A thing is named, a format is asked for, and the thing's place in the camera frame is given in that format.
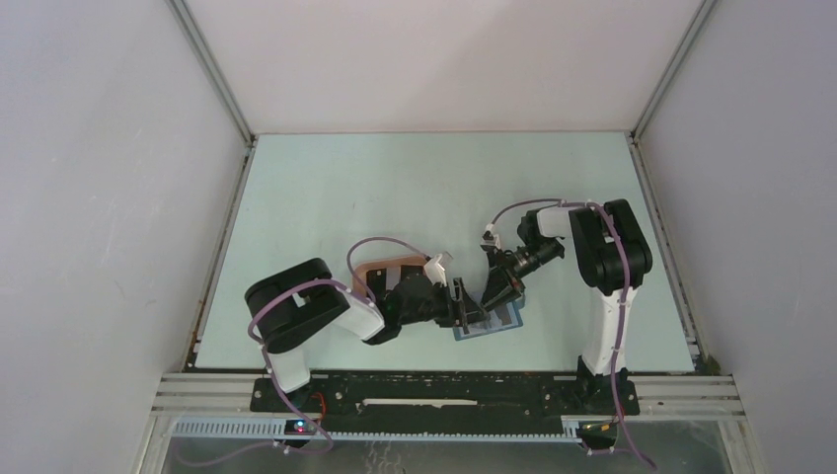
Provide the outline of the pink oval tray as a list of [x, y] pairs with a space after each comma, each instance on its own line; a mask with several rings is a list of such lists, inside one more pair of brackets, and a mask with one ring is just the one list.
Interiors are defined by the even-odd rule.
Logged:
[[350, 284], [348, 289], [350, 294], [361, 301], [364, 305], [377, 307], [380, 303], [375, 301], [373, 292], [366, 284], [365, 273], [368, 270], [395, 267], [399, 265], [418, 265], [423, 266], [429, 257], [422, 254], [409, 254], [401, 257], [392, 257], [386, 259], [379, 259], [360, 263], [357, 266], [350, 266]]

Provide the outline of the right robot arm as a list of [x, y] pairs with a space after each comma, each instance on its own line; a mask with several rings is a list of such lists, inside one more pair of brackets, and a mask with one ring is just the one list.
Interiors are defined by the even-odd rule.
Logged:
[[527, 203], [531, 208], [517, 225], [521, 244], [516, 249], [502, 247], [494, 221], [486, 227], [481, 246], [489, 274], [481, 304], [493, 310], [522, 297], [524, 278], [564, 257], [563, 241], [571, 239], [579, 275], [594, 294], [573, 397], [583, 411], [598, 413], [612, 402], [612, 386], [622, 384], [627, 374], [627, 326], [633, 301], [653, 266], [650, 246], [623, 198], [603, 204], [557, 198]]

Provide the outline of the blue card holder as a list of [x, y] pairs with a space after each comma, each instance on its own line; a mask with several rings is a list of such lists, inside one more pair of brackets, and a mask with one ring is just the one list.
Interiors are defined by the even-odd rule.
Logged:
[[521, 296], [505, 306], [488, 313], [485, 320], [469, 323], [464, 327], [454, 327], [453, 337], [456, 342], [467, 341], [495, 333], [514, 330], [524, 325], [520, 310], [525, 307], [526, 297]]

